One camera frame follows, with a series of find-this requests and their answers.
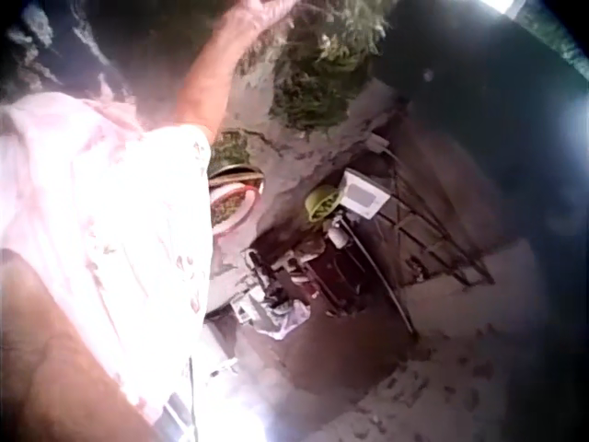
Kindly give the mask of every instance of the wall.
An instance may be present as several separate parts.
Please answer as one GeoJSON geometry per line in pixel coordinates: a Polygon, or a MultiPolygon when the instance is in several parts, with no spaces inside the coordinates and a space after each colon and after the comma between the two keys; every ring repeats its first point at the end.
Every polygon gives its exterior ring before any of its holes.
{"type": "Polygon", "coordinates": [[[478,2],[402,1],[391,22],[376,76],[500,190],[537,256],[551,308],[585,336],[587,81],[478,2]]]}

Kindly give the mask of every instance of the metal pipe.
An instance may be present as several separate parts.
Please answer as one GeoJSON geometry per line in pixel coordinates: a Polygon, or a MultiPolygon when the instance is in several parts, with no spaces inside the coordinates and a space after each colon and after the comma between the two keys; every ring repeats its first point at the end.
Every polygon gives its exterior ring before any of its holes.
{"type": "Polygon", "coordinates": [[[380,269],[378,268],[378,266],[376,265],[376,263],[373,261],[372,257],[368,253],[368,250],[366,250],[364,248],[364,246],[362,245],[362,242],[360,242],[360,240],[358,239],[358,237],[356,237],[356,234],[353,233],[352,228],[350,226],[348,226],[348,224],[346,223],[346,221],[343,219],[343,216],[337,215],[336,218],[335,218],[335,222],[336,223],[340,222],[341,225],[348,231],[348,233],[352,237],[353,241],[356,243],[356,245],[358,246],[358,248],[362,251],[362,253],[366,257],[366,259],[373,266],[373,268],[375,269],[376,274],[378,275],[378,277],[380,278],[380,280],[383,282],[383,285],[385,286],[385,289],[388,291],[388,295],[390,296],[390,298],[395,303],[395,306],[397,306],[398,313],[401,315],[401,318],[403,319],[403,322],[405,322],[405,326],[407,327],[407,330],[409,331],[410,334],[415,334],[415,329],[413,329],[413,326],[411,325],[411,321],[410,321],[409,317],[407,316],[407,314],[405,313],[405,310],[403,309],[403,306],[401,306],[400,302],[397,299],[397,296],[395,295],[395,292],[393,291],[392,287],[390,286],[390,284],[388,283],[387,279],[382,274],[382,272],[380,271],[380,269]]]}

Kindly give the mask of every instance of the hand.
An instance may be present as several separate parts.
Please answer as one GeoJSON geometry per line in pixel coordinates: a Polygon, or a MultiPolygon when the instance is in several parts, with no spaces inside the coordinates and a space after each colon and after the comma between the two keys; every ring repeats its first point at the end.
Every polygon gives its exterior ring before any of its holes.
{"type": "Polygon", "coordinates": [[[256,35],[280,21],[298,0],[239,0],[227,12],[237,27],[251,29],[256,35]]]}

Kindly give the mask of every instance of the metal frame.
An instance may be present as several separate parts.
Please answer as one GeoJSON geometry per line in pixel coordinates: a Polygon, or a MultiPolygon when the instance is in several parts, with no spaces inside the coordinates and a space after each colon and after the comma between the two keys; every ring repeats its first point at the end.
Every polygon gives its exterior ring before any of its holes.
{"type": "MultiPolygon", "coordinates": [[[[390,150],[385,150],[386,153],[390,158],[394,161],[394,191],[390,191],[391,199],[397,204],[397,220],[393,220],[390,216],[384,215],[379,212],[377,215],[387,221],[395,230],[398,236],[398,245],[399,245],[399,254],[400,254],[400,240],[401,238],[407,237],[413,243],[415,243],[420,249],[422,256],[427,254],[431,256],[434,260],[436,260],[444,269],[447,274],[453,276],[462,286],[464,287],[472,287],[478,284],[495,284],[495,280],[491,276],[487,266],[485,265],[484,261],[478,257],[472,256],[471,253],[468,253],[464,250],[453,238],[450,232],[445,228],[444,224],[440,219],[435,215],[433,210],[428,206],[428,204],[421,198],[421,196],[415,192],[412,186],[407,182],[407,180],[403,179],[398,173],[398,167],[403,166],[406,167],[400,159],[395,156],[390,150]],[[412,197],[417,199],[422,206],[422,212],[420,212],[415,207],[411,206],[407,203],[401,196],[400,196],[400,189],[401,187],[407,193],[410,193],[412,197]],[[405,215],[401,215],[401,210],[405,210],[407,213],[405,215]],[[411,234],[404,226],[411,220],[416,219],[422,221],[425,225],[427,225],[431,230],[437,233],[438,239],[434,242],[434,244],[427,245],[420,239],[418,239],[415,235],[411,234]],[[468,264],[472,267],[479,275],[480,279],[478,281],[470,281],[468,276],[466,275],[465,271],[460,268],[460,262],[457,264],[453,264],[451,262],[446,262],[446,260],[441,257],[435,250],[441,246],[450,246],[455,252],[456,255],[463,258],[465,264],[468,264]]],[[[450,204],[452,210],[456,212],[456,209],[452,204],[450,204]]]]}

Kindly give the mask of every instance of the green leaves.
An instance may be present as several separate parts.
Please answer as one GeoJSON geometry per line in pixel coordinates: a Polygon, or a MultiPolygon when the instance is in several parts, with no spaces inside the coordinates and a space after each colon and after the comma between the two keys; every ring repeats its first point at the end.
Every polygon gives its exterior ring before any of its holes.
{"type": "Polygon", "coordinates": [[[385,35],[384,0],[307,0],[274,66],[270,114],[309,134],[348,118],[369,79],[370,61],[385,35]]]}

